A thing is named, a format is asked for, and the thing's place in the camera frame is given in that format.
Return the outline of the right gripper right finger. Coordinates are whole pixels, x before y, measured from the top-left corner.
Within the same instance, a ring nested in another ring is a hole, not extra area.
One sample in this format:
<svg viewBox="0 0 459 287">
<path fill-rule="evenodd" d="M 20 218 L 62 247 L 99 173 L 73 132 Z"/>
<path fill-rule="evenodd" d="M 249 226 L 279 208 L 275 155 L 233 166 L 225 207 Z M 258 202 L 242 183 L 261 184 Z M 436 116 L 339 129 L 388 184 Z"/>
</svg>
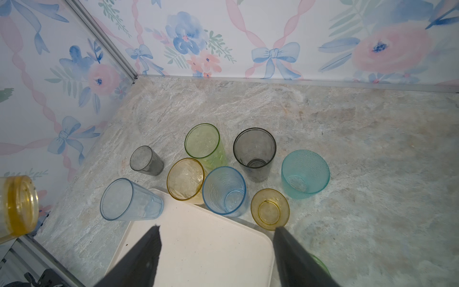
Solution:
<svg viewBox="0 0 459 287">
<path fill-rule="evenodd" d="M 339 287 L 284 227 L 273 237 L 280 284 L 283 287 Z"/>
</svg>

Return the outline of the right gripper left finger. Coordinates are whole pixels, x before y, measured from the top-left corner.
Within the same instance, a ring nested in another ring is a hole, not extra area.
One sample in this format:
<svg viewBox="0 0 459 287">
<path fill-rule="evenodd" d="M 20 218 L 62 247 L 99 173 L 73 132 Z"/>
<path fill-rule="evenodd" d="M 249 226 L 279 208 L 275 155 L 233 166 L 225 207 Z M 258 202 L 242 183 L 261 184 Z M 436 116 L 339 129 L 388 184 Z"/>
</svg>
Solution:
<svg viewBox="0 0 459 287">
<path fill-rule="evenodd" d="M 162 248 L 160 227 L 151 227 L 96 285 L 98 287 L 152 287 Z"/>
</svg>

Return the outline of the light blue plastic cup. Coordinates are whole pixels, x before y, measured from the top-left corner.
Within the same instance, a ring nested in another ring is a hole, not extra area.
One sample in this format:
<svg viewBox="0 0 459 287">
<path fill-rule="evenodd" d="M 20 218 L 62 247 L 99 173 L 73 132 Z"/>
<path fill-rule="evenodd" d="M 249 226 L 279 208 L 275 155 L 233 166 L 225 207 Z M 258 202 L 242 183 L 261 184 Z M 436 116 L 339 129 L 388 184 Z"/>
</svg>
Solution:
<svg viewBox="0 0 459 287">
<path fill-rule="evenodd" d="M 110 183 L 100 200 L 100 214 L 107 221 L 155 220 L 163 209 L 161 197 L 127 178 Z"/>
</svg>

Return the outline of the tall green plastic cup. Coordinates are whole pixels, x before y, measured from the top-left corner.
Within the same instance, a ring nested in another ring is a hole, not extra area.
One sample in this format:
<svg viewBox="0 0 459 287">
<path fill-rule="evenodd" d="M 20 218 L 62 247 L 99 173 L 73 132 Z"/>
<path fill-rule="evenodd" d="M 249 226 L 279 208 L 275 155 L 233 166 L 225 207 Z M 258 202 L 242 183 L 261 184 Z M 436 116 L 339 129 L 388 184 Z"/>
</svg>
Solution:
<svg viewBox="0 0 459 287">
<path fill-rule="evenodd" d="M 228 160 L 219 130 L 210 123 L 194 126 L 186 135 L 185 151 L 198 160 L 207 173 L 228 165 Z"/>
</svg>

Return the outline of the tall orange plastic cup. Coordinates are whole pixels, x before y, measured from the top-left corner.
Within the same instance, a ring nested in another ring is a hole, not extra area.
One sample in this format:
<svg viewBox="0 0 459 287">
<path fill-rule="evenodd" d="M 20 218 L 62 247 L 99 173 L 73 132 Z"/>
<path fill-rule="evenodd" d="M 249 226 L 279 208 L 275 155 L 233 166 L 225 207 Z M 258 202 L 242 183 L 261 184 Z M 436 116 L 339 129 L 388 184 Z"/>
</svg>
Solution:
<svg viewBox="0 0 459 287">
<path fill-rule="evenodd" d="M 26 175 L 1 178 L 1 243 L 34 231 L 39 200 L 32 179 Z"/>
</svg>

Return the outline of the tall yellow plastic cup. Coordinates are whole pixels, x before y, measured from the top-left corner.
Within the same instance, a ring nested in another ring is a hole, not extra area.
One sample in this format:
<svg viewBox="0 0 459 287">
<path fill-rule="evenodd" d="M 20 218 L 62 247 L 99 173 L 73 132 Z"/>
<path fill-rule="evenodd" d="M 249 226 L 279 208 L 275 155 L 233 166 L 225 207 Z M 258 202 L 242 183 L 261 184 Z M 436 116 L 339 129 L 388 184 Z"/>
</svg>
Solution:
<svg viewBox="0 0 459 287">
<path fill-rule="evenodd" d="M 196 159 L 184 158 L 177 161 L 167 176 L 167 191 L 180 202 L 194 205 L 204 204 L 202 188 L 206 172 Z"/>
</svg>

